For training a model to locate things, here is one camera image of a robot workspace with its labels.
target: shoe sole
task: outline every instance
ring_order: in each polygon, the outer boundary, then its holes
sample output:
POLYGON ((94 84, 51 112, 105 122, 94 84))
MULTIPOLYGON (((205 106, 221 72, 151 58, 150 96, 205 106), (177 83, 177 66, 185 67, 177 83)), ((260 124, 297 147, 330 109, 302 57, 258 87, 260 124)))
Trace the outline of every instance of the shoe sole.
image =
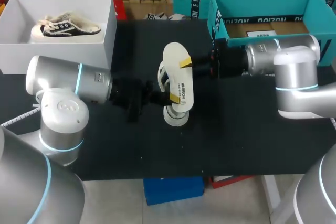
POLYGON ((100 31, 97 34, 92 35, 79 35, 71 37, 45 37, 40 32, 39 26, 32 28, 30 37, 34 43, 99 43, 104 40, 104 32, 100 31))

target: red box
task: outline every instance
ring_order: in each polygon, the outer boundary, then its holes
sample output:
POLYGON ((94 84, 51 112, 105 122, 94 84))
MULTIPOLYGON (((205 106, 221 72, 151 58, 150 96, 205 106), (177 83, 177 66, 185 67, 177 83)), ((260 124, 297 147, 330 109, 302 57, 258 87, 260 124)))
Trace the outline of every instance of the red box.
POLYGON ((124 3, 122 0, 113 0, 117 20, 127 20, 124 3))

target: shoelace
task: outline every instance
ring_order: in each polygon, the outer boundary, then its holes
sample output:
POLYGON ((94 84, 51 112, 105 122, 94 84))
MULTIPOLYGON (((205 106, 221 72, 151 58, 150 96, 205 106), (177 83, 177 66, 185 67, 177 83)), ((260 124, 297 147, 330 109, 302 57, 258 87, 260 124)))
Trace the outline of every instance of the shoelace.
POLYGON ((51 17, 46 16, 45 19, 39 20, 39 21, 37 22, 37 24, 45 26, 45 29, 48 29, 48 30, 59 29, 59 27, 58 27, 58 26, 55 26, 54 23, 51 22, 50 20, 51 20, 51 17))

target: black and white sneaker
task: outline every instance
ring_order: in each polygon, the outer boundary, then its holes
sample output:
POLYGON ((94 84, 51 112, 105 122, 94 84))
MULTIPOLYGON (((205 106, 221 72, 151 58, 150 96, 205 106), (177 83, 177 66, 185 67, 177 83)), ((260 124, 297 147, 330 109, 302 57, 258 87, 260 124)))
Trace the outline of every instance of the black and white sneaker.
POLYGON ((31 30, 36 43, 93 43, 104 38, 100 25, 70 12, 56 18, 46 16, 31 30))

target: white shoe box lid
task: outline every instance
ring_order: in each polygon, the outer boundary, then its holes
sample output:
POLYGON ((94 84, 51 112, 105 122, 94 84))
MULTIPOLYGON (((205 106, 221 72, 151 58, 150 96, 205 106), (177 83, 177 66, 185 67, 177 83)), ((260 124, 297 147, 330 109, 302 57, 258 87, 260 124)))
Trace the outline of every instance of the white shoe box lid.
POLYGON ((26 74, 35 55, 70 60, 110 69, 117 20, 113 0, 9 0, 0 16, 0 69, 3 74, 26 74), (98 43, 31 42, 30 31, 45 16, 77 14, 101 25, 105 36, 98 43))

